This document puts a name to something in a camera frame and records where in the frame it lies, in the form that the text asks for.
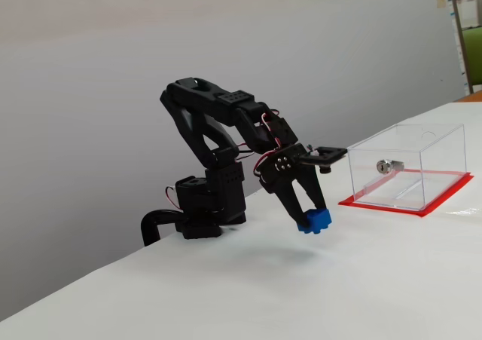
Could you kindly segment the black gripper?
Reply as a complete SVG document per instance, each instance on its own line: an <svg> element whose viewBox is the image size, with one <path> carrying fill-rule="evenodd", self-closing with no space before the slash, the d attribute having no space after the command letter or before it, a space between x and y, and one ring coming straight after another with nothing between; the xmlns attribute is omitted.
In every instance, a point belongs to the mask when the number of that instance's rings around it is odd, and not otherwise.
<svg viewBox="0 0 482 340"><path fill-rule="evenodd" d="M293 181L298 181L316 209L326 208L315 167L302 163L302 157L306 153L307 150L302 144L289 145L268 155L258 165L261 185L268 193L274 193L278 197L289 216L302 231L308 229L310 221L297 199Z"/></svg>

